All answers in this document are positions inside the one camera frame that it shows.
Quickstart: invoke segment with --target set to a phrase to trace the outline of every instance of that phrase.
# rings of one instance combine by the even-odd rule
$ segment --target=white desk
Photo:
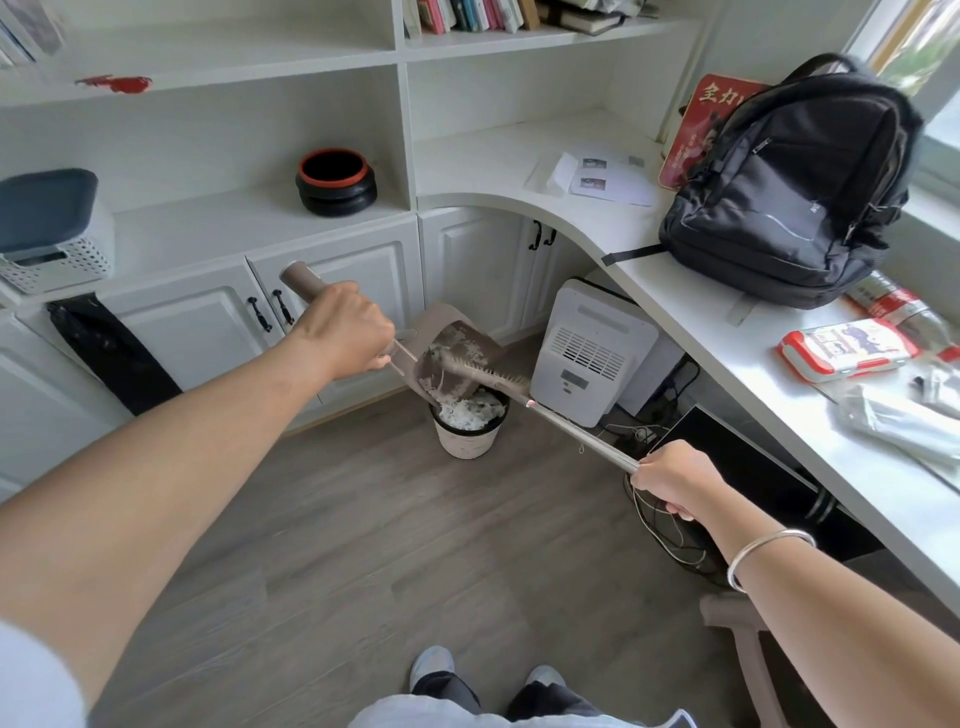
[[[558,121],[421,142],[415,146],[420,209],[490,206],[536,217],[600,258],[657,241],[655,208],[523,189],[541,152],[585,140],[645,156],[658,146],[604,111]],[[782,336],[852,318],[843,302],[813,311],[766,303],[739,327],[727,316],[740,294],[687,270],[667,254],[616,263],[607,272],[756,420],[806,466],[929,589],[960,615],[960,494],[899,451],[851,434],[834,405],[790,373],[774,351]]]

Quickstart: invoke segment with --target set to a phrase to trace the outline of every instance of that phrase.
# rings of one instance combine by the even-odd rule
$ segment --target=forearm
[[[302,370],[305,346],[288,337],[0,508],[0,618],[55,649],[88,705],[187,551],[324,386]]]
[[[728,561],[782,528],[726,485],[696,489],[691,507]],[[838,726],[944,726],[960,715],[960,645],[826,554],[779,539],[737,577]]]

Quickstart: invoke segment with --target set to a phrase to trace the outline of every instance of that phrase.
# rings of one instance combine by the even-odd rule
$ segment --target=red rim
[[[336,180],[330,182],[327,180],[314,180],[312,177],[309,177],[305,172],[303,172],[303,165],[313,157],[318,157],[319,155],[330,154],[331,152],[343,152],[344,154],[353,155],[357,157],[362,162],[360,171],[357,172],[352,177],[347,177],[345,180]],[[327,147],[325,149],[317,149],[313,152],[307,154],[303,159],[300,160],[300,178],[304,182],[309,182],[317,187],[325,187],[326,189],[341,189],[343,187],[350,187],[352,184],[357,184],[362,179],[367,176],[367,173],[370,172],[370,166],[367,164],[367,160],[358,152],[354,152],[352,149],[344,149],[342,147]]]

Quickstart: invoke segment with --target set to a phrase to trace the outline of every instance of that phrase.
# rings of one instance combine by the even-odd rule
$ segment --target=dark pants
[[[479,716],[480,698],[467,683],[452,672],[431,672],[423,675],[413,689],[414,695],[427,695],[438,700],[450,700],[465,711]],[[541,716],[601,716],[602,713],[590,705],[570,688],[562,685],[544,685],[531,683],[525,685],[516,697],[510,701],[504,717],[511,722]]]

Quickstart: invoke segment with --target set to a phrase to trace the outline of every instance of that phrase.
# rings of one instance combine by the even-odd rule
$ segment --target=gray laminate floor
[[[443,452],[409,392],[280,441],[137,631],[95,728],[346,726],[450,647],[485,707],[538,663],[627,719],[752,714],[709,586],[663,554],[618,472],[515,408]]]

